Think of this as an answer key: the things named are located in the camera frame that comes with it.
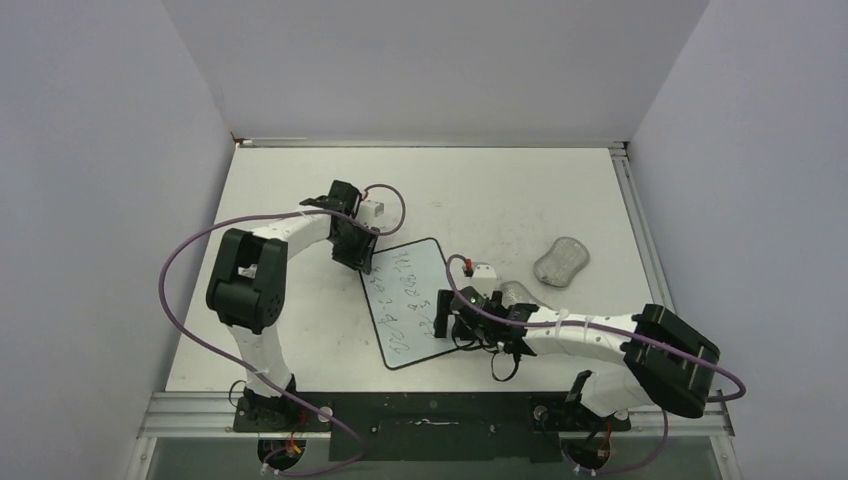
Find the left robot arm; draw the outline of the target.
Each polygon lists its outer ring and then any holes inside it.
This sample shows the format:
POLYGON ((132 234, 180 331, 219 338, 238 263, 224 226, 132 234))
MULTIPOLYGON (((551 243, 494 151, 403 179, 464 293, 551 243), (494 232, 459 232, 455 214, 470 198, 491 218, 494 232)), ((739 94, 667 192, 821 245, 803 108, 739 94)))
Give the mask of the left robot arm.
POLYGON ((224 232, 206 292, 236 341, 247 372, 248 414, 271 429, 290 428, 300 410, 291 396, 296 379, 286 364, 277 322, 286 296, 288 263, 308 247, 328 241, 333 261, 360 273, 372 268, 383 203, 336 180, 328 194, 307 198, 299 211, 252 230, 224 232))

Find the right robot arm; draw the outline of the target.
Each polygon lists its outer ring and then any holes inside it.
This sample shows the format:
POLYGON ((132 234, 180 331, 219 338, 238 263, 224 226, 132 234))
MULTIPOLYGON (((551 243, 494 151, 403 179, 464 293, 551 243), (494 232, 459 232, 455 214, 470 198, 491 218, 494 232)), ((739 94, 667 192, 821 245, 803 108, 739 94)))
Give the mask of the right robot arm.
POLYGON ((485 296, 473 287, 439 291, 434 333, 515 361, 569 355, 613 365, 610 372, 584 370, 574 380, 565 411, 579 428, 650 404, 700 418, 720 358, 712 341, 661 305, 619 316, 572 314, 532 303, 505 307, 499 293, 485 296))

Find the white whiteboard black frame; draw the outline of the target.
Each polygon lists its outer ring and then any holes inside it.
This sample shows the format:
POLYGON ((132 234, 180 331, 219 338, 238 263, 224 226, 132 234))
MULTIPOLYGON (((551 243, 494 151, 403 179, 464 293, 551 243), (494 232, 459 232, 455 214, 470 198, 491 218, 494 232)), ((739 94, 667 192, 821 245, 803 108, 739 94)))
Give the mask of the white whiteboard black frame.
POLYGON ((371 273, 360 278, 387 369, 399 370, 458 349, 435 335, 438 293, 449 288, 436 239, 375 252, 371 273))

